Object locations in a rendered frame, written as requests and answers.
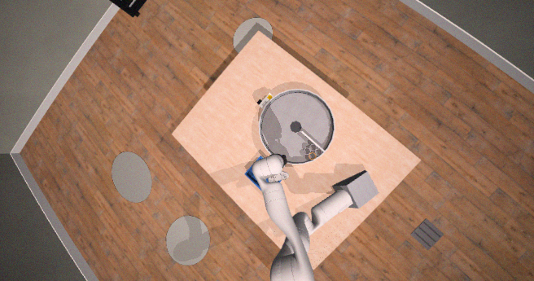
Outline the blue tray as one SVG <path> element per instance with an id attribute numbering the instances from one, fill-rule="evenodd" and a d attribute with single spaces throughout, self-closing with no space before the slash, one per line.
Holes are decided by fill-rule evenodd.
<path id="1" fill-rule="evenodd" d="M 257 160 L 260 160 L 260 159 L 263 159 L 264 157 L 263 156 L 260 156 Z M 248 169 L 248 171 L 245 173 L 245 175 L 260 189 L 260 186 L 256 180 L 256 178 L 254 177 L 253 173 L 252 173 L 252 166 Z"/>

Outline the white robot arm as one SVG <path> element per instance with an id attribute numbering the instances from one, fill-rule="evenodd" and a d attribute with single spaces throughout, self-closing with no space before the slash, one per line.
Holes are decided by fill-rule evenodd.
<path id="1" fill-rule="evenodd" d="M 309 236 L 353 204 L 350 195 L 339 189 L 313 206 L 312 221 L 305 212 L 298 212 L 292 217 L 282 184 L 266 182 L 266 178 L 282 172 L 281 160 L 276 155 L 257 160 L 252 165 L 252 172 L 261 188 L 269 217 L 286 236 L 282 248 L 272 262 L 270 281 L 315 281 L 307 254 Z"/>

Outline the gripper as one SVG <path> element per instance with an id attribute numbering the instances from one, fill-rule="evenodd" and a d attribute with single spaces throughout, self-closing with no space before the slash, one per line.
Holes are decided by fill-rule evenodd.
<path id="1" fill-rule="evenodd" d="M 276 155 L 281 160 L 282 168 L 286 166 L 287 158 L 286 158 L 285 155 L 280 155 L 280 154 L 272 154 L 272 155 Z M 271 178 L 268 178 L 268 181 L 269 182 L 277 182 L 277 181 L 281 181 L 281 180 L 284 180 L 284 179 L 287 179 L 287 178 L 289 178 L 289 173 L 282 171 L 279 175 L 276 175 L 276 176 L 273 176 Z"/>

